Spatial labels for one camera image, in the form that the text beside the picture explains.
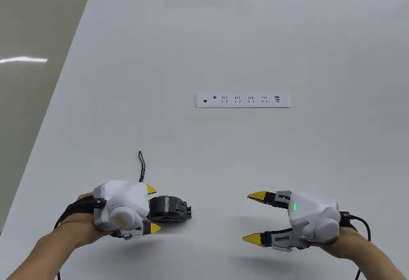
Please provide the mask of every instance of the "floor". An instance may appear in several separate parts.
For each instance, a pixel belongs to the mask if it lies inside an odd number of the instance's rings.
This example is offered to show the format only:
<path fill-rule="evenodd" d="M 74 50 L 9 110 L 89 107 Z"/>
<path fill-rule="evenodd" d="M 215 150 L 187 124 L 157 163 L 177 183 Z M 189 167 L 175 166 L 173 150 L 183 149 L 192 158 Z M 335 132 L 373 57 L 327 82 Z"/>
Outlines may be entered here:
<path fill-rule="evenodd" d="M 86 1 L 0 0 L 0 231 Z"/>

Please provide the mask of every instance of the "power strip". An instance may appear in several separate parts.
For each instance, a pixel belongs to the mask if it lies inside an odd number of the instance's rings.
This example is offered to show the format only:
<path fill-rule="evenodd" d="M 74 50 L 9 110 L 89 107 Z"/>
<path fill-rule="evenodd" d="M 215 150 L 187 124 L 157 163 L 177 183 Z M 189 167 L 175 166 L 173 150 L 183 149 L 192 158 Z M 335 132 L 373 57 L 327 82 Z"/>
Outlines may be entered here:
<path fill-rule="evenodd" d="M 289 108 L 289 93 L 196 93 L 196 107 Z"/>

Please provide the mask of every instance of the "black cable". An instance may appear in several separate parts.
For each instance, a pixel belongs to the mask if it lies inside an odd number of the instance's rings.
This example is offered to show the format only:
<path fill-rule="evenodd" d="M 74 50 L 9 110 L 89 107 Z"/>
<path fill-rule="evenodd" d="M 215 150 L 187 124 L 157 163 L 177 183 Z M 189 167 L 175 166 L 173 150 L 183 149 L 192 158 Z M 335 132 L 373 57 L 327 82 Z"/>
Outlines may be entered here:
<path fill-rule="evenodd" d="M 143 182 L 143 179 L 145 178 L 146 165 L 145 165 L 145 160 L 143 159 L 143 156 L 142 156 L 142 151 L 138 152 L 138 157 L 139 157 L 139 160 L 141 161 L 141 176 L 139 177 L 139 181 Z"/>
<path fill-rule="evenodd" d="M 355 220 L 357 220 L 357 221 L 360 221 L 362 224 L 364 224 L 365 227 L 366 227 L 366 232 L 367 232 L 368 240 L 371 241 L 371 228 L 369 227 L 369 225 L 368 225 L 368 223 L 365 221 L 365 219 L 362 219 L 362 218 L 360 218 L 360 217 L 358 217 L 358 216 L 355 216 L 355 215 L 348 215 L 348 218 L 349 218 L 349 219 L 355 219 Z M 358 280 L 358 279 L 359 279 L 360 274 L 361 274 L 361 270 L 358 269 L 357 275 L 355 276 L 355 280 Z"/>

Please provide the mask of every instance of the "white table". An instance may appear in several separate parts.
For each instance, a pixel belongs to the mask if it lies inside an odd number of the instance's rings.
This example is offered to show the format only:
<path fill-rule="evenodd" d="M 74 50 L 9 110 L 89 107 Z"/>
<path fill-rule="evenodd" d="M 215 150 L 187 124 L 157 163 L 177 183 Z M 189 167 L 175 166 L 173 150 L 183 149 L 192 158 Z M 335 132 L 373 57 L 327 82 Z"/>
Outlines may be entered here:
<path fill-rule="evenodd" d="M 0 278 L 67 204 L 112 179 L 193 207 L 162 234 L 76 251 L 67 279 L 353 279 L 260 190 L 337 198 L 407 275 L 409 0 L 89 0 L 0 237 Z M 194 93 L 289 91 L 291 109 L 197 109 Z"/>

